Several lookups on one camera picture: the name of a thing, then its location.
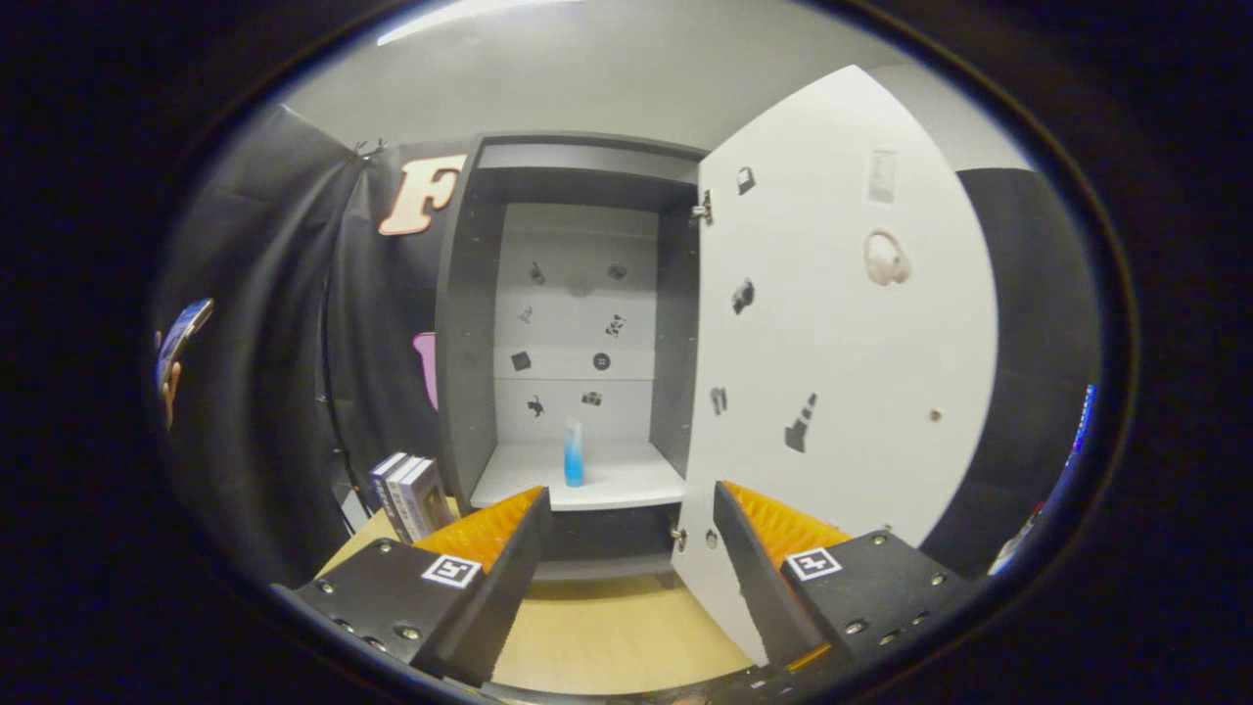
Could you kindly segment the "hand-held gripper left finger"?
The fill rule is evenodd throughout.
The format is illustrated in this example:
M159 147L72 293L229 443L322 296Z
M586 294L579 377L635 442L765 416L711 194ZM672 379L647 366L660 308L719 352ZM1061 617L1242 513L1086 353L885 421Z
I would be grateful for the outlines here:
M492 677L553 523L533 487L403 543L378 538L294 589L294 605L382 659L480 686Z

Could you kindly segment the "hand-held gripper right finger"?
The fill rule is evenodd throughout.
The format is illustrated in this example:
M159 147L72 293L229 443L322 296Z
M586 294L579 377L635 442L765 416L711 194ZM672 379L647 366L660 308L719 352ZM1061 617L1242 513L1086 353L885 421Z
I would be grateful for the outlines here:
M979 589L887 530L855 537L727 481L715 485L713 518L766 659L791 671L885 662Z

